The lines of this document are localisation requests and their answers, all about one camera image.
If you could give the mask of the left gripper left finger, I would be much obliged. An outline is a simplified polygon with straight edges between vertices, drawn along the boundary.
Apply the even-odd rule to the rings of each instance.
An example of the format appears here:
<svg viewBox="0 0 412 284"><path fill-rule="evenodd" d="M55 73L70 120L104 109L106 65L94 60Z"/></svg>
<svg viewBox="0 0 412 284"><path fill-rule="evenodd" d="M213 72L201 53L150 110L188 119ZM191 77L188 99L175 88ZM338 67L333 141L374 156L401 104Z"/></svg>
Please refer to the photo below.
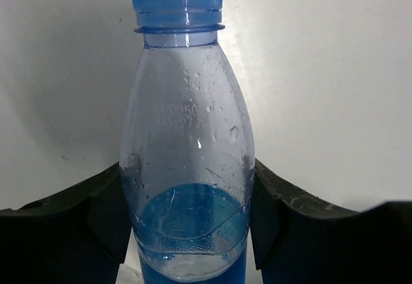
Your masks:
<svg viewBox="0 0 412 284"><path fill-rule="evenodd" d="M1 283L115 283L131 233L118 164L1 211Z"/></svg>

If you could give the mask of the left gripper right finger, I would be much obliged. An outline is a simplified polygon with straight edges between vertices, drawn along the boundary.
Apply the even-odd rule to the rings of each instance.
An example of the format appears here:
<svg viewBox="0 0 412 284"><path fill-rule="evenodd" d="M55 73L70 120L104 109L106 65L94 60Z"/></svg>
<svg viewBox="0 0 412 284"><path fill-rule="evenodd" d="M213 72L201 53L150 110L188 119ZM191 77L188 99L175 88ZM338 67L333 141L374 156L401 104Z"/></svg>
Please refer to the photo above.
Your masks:
<svg viewBox="0 0 412 284"><path fill-rule="evenodd" d="M251 238L264 283L410 283L411 202L357 212L256 163Z"/></svg>

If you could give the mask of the blue label water bottle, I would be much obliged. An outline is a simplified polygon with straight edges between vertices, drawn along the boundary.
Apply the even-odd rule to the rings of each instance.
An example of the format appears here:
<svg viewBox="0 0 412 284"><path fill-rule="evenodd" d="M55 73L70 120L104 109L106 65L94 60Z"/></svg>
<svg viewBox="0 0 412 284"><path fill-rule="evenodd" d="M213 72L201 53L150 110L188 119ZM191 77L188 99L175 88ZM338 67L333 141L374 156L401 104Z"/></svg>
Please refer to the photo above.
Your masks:
<svg viewBox="0 0 412 284"><path fill-rule="evenodd" d="M255 175L223 0L132 0L144 47L119 166L145 283L244 283Z"/></svg>

